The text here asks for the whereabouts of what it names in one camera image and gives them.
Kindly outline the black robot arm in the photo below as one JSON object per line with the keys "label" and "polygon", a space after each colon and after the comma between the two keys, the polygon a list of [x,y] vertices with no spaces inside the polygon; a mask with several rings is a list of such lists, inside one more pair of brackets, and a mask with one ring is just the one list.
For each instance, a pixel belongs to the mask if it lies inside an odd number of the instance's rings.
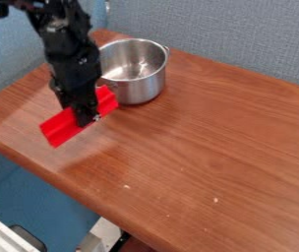
{"label": "black robot arm", "polygon": [[78,0],[0,0],[0,19],[14,7],[26,14],[41,39],[52,89],[62,108],[70,108],[78,127],[98,117],[96,83],[102,76],[100,48],[89,37],[90,15]]}

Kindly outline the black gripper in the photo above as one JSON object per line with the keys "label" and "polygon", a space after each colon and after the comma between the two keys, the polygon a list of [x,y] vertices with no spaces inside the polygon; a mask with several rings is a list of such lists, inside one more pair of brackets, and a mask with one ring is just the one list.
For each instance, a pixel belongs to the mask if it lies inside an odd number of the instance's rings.
{"label": "black gripper", "polygon": [[52,76],[49,87],[61,107],[72,107],[76,124],[84,128],[100,116],[94,93],[96,81],[101,77],[98,47],[93,42],[77,47],[48,42],[44,54]]}

